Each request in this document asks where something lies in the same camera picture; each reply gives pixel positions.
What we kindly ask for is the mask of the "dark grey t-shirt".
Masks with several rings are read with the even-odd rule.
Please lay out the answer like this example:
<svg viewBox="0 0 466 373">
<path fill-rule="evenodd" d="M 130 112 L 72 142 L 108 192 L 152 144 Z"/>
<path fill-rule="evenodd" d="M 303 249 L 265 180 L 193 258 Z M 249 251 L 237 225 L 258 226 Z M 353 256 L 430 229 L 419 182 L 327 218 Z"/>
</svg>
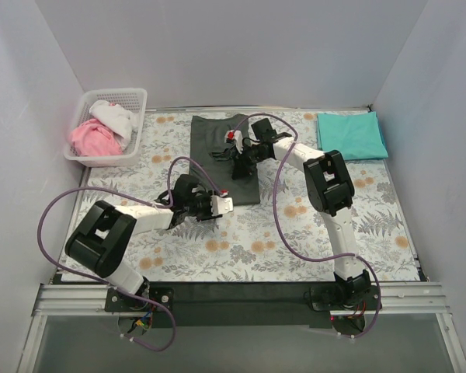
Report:
<svg viewBox="0 0 466 373">
<path fill-rule="evenodd" d="M 194 116 L 191 120 L 190 165 L 189 174 L 195 176 L 206 187 L 210 186 L 203 169 L 221 190 L 227 190 L 237 206 L 260 203 L 259 177 L 254 171 L 244 179 L 232 178 L 234 161 L 231 159 L 235 146 L 224 141 L 230 130 L 240 127 L 242 135 L 247 137 L 248 123 L 245 115 L 236 114 L 225 119 L 207 119 Z"/>
</svg>

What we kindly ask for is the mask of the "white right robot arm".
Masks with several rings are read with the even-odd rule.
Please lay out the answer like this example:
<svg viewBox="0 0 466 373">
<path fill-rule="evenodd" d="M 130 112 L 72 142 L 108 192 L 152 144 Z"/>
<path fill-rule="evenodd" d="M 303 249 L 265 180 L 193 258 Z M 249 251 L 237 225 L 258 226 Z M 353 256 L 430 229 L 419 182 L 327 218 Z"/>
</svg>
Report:
<svg viewBox="0 0 466 373">
<path fill-rule="evenodd" d="M 261 119 L 252 125 L 256 138 L 247 139 L 236 127 L 227 131 L 224 141 L 234 146 L 232 178 L 249 176 L 254 166 L 267 159 L 280 164 L 273 184 L 273 215 L 276 230 L 287 249 L 297 258 L 312 262 L 334 262 L 335 283 L 328 295 L 320 301 L 327 305 L 341 305 L 353 309 L 363 303 L 371 289 L 371 269 L 357 254 L 351 207 L 355 194 L 353 182 L 342 155 L 338 151 L 323 152 L 297 141 L 298 134 L 276 132 L 269 119 Z M 322 217 L 329 234 L 333 254 L 326 258 L 309 258 L 297 253 L 286 240 L 277 215 L 276 196 L 280 173 L 285 165 L 303 172 L 311 206 Z"/>
</svg>

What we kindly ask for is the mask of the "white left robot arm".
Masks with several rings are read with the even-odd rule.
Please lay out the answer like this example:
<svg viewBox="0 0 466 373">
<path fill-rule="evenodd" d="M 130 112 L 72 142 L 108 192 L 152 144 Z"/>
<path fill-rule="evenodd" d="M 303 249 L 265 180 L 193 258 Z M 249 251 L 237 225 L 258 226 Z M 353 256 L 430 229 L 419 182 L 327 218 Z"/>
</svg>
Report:
<svg viewBox="0 0 466 373">
<path fill-rule="evenodd" d="M 169 230 L 186 218 L 219 218 L 221 195 L 207 190 L 191 175 L 181 175 L 170 191 L 151 204 L 115 206 L 96 201 L 68 238 L 64 252 L 76 263 L 123 291 L 123 301 L 134 311 L 150 300 L 148 281 L 124 259 L 132 236 Z"/>
</svg>

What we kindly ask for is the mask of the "folded teal t-shirt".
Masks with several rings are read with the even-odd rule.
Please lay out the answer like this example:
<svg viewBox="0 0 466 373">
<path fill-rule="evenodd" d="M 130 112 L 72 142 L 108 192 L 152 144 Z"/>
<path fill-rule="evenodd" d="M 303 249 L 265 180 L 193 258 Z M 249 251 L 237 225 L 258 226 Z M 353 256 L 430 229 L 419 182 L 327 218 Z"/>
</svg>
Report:
<svg viewBox="0 0 466 373">
<path fill-rule="evenodd" d="M 317 134 L 322 151 L 339 151 L 346 161 L 388 158 L 375 112 L 345 116 L 320 113 Z"/>
</svg>

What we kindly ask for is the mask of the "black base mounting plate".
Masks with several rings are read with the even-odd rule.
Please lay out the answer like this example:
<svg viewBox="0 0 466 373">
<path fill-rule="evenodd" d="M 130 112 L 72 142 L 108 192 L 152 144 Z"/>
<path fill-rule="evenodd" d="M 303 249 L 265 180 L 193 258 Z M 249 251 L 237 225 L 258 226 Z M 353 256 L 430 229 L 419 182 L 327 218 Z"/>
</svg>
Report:
<svg viewBox="0 0 466 373">
<path fill-rule="evenodd" d="M 329 329 L 331 312 L 381 307 L 377 288 L 346 301 L 334 282 L 155 282 L 145 296 L 157 302 L 153 327 L 295 326 Z"/>
</svg>

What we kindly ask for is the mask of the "white crumpled t-shirt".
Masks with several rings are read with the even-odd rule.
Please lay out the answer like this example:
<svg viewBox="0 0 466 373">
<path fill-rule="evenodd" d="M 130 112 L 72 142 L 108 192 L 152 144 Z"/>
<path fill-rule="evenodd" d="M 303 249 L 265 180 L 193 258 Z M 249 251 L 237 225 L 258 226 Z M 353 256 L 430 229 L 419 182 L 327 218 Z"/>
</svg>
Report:
<svg viewBox="0 0 466 373">
<path fill-rule="evenodd" d="M 139 115 L 120 104 L 98 100 L 89 108 L 89 113 L 114 134 L 127 140 L 130 140 L 133 131 L 137 129 Z"/>
</svg>

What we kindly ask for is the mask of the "white plastic laundry basket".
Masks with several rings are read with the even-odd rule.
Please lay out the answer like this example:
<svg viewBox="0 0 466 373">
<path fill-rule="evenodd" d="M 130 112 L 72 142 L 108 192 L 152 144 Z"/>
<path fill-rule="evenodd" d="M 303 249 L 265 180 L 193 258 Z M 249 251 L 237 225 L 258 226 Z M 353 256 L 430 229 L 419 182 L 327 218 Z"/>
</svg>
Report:
<svg viewBox="0 0 466 373">
<path fill-rule="evenodd" d="M 64 157 L 86 167 L 136 164 L 147 98 L 141 88 L 86 92 L 68 131 Z"/>
</svg>

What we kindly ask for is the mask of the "pink crumpled t-shirt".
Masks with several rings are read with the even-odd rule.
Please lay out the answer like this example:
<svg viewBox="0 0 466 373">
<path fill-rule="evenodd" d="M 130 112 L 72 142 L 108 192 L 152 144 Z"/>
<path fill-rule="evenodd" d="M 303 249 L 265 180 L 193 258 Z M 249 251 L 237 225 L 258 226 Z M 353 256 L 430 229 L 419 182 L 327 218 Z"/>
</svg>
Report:
<svg viewBox="0 0 466 373">
<path fill-rule="evenodd" d="M 102 157 L 123 153 L 114 133 L 95 118 L 76 127 L 69 134 L 69 142 L 78 156 Z"/>
</svg>

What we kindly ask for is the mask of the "aluminium frame rail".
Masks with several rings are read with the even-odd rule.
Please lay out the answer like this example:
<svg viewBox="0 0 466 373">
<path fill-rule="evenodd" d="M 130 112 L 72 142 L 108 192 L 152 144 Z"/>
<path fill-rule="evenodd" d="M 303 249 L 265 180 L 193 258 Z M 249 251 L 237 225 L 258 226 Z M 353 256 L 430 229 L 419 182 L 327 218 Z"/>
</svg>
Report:
<svg viewBox="0 0 466 373">
<path fill-rule="evenodd" d="M 41 287 L 21 372 L 466 372 L 438 283 L 386 283 L 362 311 L 321 306 L 323 283 L 156 284 L 144 314 L 97 284 Z"/>
</svg>

